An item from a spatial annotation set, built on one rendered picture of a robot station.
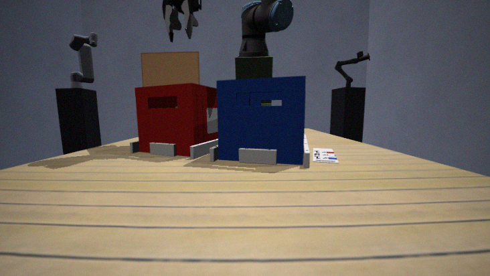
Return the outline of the red crate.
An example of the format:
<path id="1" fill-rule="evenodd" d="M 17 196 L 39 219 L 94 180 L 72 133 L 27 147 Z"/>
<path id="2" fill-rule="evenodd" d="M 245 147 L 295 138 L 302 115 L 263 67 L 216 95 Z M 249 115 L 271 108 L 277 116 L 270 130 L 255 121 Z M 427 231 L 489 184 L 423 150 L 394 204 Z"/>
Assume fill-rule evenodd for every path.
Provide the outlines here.
<path id="1" fill-rule="evenodd" d="M 177 155 L 190 157 L 190 146 L 218 139 L 216 88 L 194 83 L 147 86 L 136 88 L 135 97 L 139 152 L 150 153 L 150 143 L 172 143 Z"/>

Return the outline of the white paper pick list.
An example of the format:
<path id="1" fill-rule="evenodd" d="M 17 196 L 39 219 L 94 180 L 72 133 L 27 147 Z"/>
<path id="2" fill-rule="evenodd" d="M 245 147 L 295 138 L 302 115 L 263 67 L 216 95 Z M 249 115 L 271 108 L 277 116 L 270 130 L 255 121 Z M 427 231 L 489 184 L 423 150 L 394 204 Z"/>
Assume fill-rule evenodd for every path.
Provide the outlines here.
<path id="1" fill-rule="evenodd" d="M 313 148 L 313 161 L 339 163 L 332 149 Z"/>

